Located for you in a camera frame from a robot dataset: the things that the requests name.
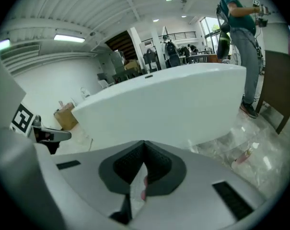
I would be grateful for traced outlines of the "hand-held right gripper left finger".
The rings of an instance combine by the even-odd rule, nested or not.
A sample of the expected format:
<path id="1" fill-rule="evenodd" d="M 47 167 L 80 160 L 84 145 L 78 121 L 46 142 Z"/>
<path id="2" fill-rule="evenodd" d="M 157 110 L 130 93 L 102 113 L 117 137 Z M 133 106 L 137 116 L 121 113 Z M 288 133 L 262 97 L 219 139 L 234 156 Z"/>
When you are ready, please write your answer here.
<path id="1" fill-rule="evenodd" d="M 116 161 L 142 150 L 143 141 L 60 156 L 35 144 L 42 181 L 51 200 L 48 230 L 143 230 L 145 215 L 132 218 L 130 182 L 114 171 Z"/>

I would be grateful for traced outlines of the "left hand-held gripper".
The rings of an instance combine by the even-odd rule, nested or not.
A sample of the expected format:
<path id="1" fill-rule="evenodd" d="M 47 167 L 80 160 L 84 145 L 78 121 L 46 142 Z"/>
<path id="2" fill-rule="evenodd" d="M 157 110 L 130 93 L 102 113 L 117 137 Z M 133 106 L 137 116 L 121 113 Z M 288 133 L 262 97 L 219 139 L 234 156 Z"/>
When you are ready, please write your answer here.
<path id="1" fill-rule="evenodd" d="M 41 127 L 41 116 L 34 115 L 23 103 L 21 103 L 10 124 L 10 130 L 28 137 L 33 127 Z M 55 154 L 62 141 L 71 139 L 69 131 L 56 130 L 42 127 L 39 131 L 37 143 L 45 145 L 50 154 Z"/>

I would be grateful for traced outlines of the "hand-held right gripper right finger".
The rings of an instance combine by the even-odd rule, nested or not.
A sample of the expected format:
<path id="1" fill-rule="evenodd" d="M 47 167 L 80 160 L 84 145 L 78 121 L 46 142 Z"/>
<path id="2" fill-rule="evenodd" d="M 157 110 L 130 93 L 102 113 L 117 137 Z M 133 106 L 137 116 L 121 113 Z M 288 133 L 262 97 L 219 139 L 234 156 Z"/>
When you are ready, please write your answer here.
<path id="1" fill-rule="evenodd" d="M 254 213 L 265 197 L 248 181 L 218 161 L 197 153 L 159 146 L 180 157 L 186 177 L 169 195 L 147 197 L 129 226 L 135 230 L 246 230 L 214 185 L 229 185 Z"/>

